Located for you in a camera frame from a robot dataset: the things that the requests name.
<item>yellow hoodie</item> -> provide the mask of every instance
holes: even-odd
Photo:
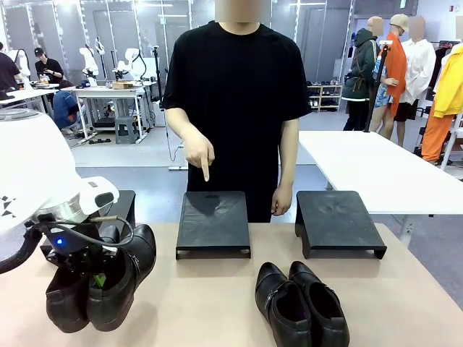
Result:
[[[443,118],[463,110],[463,46],[451,52],[443,68],[441,81],[434,100],[434,116]]]

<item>pair of black shoes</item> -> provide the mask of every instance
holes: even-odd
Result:
[[[132,306],[135,291],[154,268],[156,241],[147,225],[119,249],[101,288],[92,275],[59,268],[46,290],[46,312],[64,333],[75,333],[89,322],[100,331],[117,329]]]
[[[349,329],[337,295],[301,262],[289,279],[274,264],[262,265],[255,302],[278,347],[347,347]]]

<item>dark green coat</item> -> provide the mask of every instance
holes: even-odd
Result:
[[[355,36],[355,55],[352,61],[352,78],[347,80],[342,91],[342,97],[347,99],[367,99],[370,97],[369,89],[375,82],[373,69],[378,57],[379,46],[376,36],[371,31],[360,29]]]

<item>cardboard box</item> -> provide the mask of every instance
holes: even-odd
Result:
[[[113,82],[113,89],[129,89],[133,87],[133,82]]]

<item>shoe rack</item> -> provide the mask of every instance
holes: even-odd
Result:
[[[312,112],[332,111],[333,108],[339,111],[341,103],[342,85],[311,85],[307,86],[309,93],[317,95],[309,96],[310,105],[316,101],[317,106],[312,106]]]

